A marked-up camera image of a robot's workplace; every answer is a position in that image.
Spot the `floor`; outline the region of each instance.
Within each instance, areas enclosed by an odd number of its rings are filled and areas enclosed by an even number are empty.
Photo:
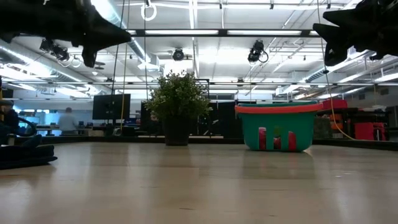
[[[0,223],[383,223],[398,153],[312,146],[78,143],[51,166],[0,171]]]

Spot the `green basket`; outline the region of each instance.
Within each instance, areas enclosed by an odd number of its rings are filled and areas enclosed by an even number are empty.
[[[315,105],[317,102],[305,103],[279,103],[269,105],[239,104],[240,107],[300,107],[304,105]],[[267,151],[291,151],[289,150],[289,131],[296,137],[295,152],[306,150],[312,144],[313,120],[317,111],[303,113],[281,113],[281,114],[251,114],[238,113],[242,119],[244,142],[251,150],[260,150],[259,128],[266,128],[266,150]],[[280,149],[274,149],[274,137],[280,136]]]

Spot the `ceiling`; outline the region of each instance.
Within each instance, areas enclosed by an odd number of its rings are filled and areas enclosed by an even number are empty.
[[[123,12],[123,23],[126,28],[135,29],[312,29],[314,22],[318,22],[318,11],[316,0],[275,0],[274,9],[270,10],[270,0],[151,0],[151,4],[156,6],[157,14],[151,21],[145,21],[141,16],[142,1],[122,1],[109,0],[114,6],[116,13],[121,17]],[[108,0],[92,0],[93,4],[104,16],[107,13],[106,5],[100,9],[100,5]],[[320,1],[321,8],[319,13],[322,16],[326,10],[338,10],[341,8],[352,8],[358,0],[332,0],[331,9],[326,9],[327,1]],[[152,14],[152,9],[147,9],[147,17]],[[250,65],[247,58],[249,49],[256,40],[262,40],[269,54],[266,63]],[[236,82],[238,78],[244,78],[246,82],[300,82],[305,77],[311,75],[323,66],[322,47],[319,38],[256,38],[256,37],[137,37],[135,41],[142,49],[150,55],[159,58],[159,65],[162,68],[186,69],[194,71],[193,54],[195,49],[195,59],[198,78],[208,78],[214,82]],[[37,53],[45,58],[46,63],[52,62],[52,68],[58,70],[63,68],[65,73],[71,72],[79,74],[93,81],[105,81],[109,78],[117,82],[123,81],[126,76],[127,82],[141,82],[147,80],[151,82],[161,75],[163,69],[158,71],[148,71],[140,69],[141,60],[135,55],[131,48],[122,44],[119,47],[113,46],[98,52],[97,62],[103,62],[103,70],[85,67],[82,64],[82,47],[72,47],[70,43],[56,40],[57,44],[68,49],[71,59],[67,62],[58,62],[50,54],[43,54],[39,50],[42,38],[40,37],[18,37],[14,43],[21,45],[31,52]],[[172,53],[176,48],[182,48],[188,60],[174,62]],[[365,66],[363,57],[353,58],[352,62],[347,63],[338,69],[332,69],[329,75],[333,82],[361,72],[368,67],[378,66],[394,60],[387,57],[383,62],[368,61]],[[368,74],[358,77],[369,78]],[[256,89],[276,90],[286,88],[290,85],[267,85],[258,86]],[[126,88],[142,88],[140,86],[127,85]],[[217,86],[217,88],[237,88],[236,86]],[[317,86],[298,88],[300,94],[302,90],[306,92],[319,91]]]

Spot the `red basket rim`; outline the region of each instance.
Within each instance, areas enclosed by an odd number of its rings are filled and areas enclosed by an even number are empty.
[[[252,107],[252,106],[235,106],[235,111],[246,114],[286,114],[286,113],[305,113],[314,112],[323,109],[322,103],[314,105],[300,106],[275,106],[275,107]]]

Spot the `green leaves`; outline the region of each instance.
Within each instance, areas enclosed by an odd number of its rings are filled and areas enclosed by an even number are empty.
[[[152,98],[146,108],[159,119],[168,116],[197,118],[210,110],[210,101],[203,96],[207,94],[206,86],[196,83],[193,73],[183,76],[171,72],[158,81],[159,88],[150,93]]]

